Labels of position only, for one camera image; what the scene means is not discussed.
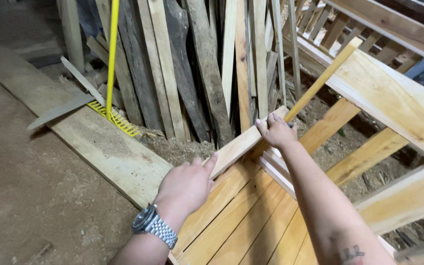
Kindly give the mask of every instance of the finger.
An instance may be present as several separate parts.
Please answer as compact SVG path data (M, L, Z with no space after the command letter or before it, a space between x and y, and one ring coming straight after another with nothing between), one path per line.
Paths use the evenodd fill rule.
M260 131L261 135L266 135L268 133L268 123L263 122L262 120L256 120L256 127Z
M217 163L217 157L219 154L215 152L207 162L204 164L204 168L209 172L209 175L212 173L213 168L215 167L215 163Z
M191 165L193 165L193 166L200 166L200 165L202 165L202 159L200 157L193 158Z

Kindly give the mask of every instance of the wooden beam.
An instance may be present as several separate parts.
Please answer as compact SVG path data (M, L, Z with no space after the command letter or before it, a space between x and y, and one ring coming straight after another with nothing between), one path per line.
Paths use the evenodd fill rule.
M424 56L424 25L374 0L328 0L328 4L407 49Z
M424 150L422 85L362 51L355 51L327 85Z
M0 48L0 83L37 116L69 99L49 77L5 48ZM161 180L172 168L88 106L48 126L139 208L153 201Z
M219 147L223 147L233 137L221 86L219 66L210 38L210 27L207 21L205 4L200 0L186 0L186 2L202 81L210 104L215 130L217 131L217 142Z
M237 22L235 29L235 63L237 65L238 107L240 111L240 129L243 133L251 126L250 116L250 77L248 76L248 50L244 0L237 1Z
M84 73L84 55L81 42L80 20L78 17L78 6L75 1L59 0L60 15L62 19L63 36L65 38L68 58L71 63Z

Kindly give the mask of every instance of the wristwatch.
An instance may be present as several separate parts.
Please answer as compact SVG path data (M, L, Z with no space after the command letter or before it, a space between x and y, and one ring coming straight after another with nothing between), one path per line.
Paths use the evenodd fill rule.
M163 240L170 250L174 248L178 236L163 220L160 214L156 212L156 204L148 204L148 207L143 209L135 218L132 224L132 231L134 234L143 234L150 232Z

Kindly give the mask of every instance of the light wood plank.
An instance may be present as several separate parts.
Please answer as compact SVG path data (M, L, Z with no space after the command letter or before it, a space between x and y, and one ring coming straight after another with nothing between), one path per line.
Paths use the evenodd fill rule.
M327 84L424 150L424 87L361 51Z
M341 32L343 32L343 29L345 29L348 21L350 21L350 17L343 12L339 12L333 23L328 28L327 34L323 37L320 45L329 50L333 46L333 43L338 39Z
M279 6L279 0L271 0L272 13L274 19L274 36L276 39L276 52L279 55L278 58L278 74L279 74L279 89L282 93L282 103L287 107L286 100L286 74L284 73L284 50L282 46L282 31L281 31L281 12Z
M373 0L328 0L328 4L424 56L424 25Z
M341 98L299 139L299 142L309 154L313 153L360 111L357 106Z
M383 234L424 217L424 166L354 204L375 234Z
M263 210L264 204L277 199L280 200L284 194L279 192L278 189L281 189L281 187L268 174L264 171L258 172L184 253L179 256L178 261L181 264L207 264L223 242L244 220L243 218L250 209L260 208Z
M236 163L222 176L221 183L215 183L207 202L184 222L178 233L178 242L173 255L179 257L189 244L204 230L209 223L227 206L248 181L256 175L259 166L252 161Z
M148 0L153 28L155 30L158 57L160 58L161 70L163 72L164 86L170 106L171 120L173 122L174 136L179 142L186 141L184 125L181 116L180 99L176 87L176 78L174 76L174 66L171 56L170 38L166 25L166 16L164 13L164 4L162 0Z
M327 171L327 176L341 186L357 177L409 142L390 128L371 137L361 147Z
M299 100L302 97L302 84L300 80L300 65L299 65L299 48L297 47L297 29L296 29L296 18L298 17L298 12L302 9L303 0L299 0L297 8L294 7L293 0L287 0L288 6L288 20L290 26L290 40L292 52L289 54L292 57L292 73L294 81L294 90L295 90L295 99Z
M49 77L5 48L0 48L0 83L36 115L70 99L70 95L57 89ZM153 201L161 180L172 168L171 164L88 106L48 125L139 208L145 208Z
M266 1L253 0L254 16L254 62L256 64L256 93L258 96L259 118L268 116L268 86L266 79L266 46L265 46Z
M286 191L273 181L215 253L209 264L239 264L285 194L287 194Z
M398 55L405 51L405 47L396 43L395 41L389 41L384 48L375 56L376 59L382 63L389 64Z
M240 111L240 129L243 133L251 126L250 116L250 77L248 76L248 51L246 39L244 0L237 0L237 23L235 29L235 63L237 66L238 108Z
M294 264L305 235L307 235L307 226L305 225L302 212L298 208L271 256L268 265Z
M266 265L297 208L297 201L285 194L240 264Z

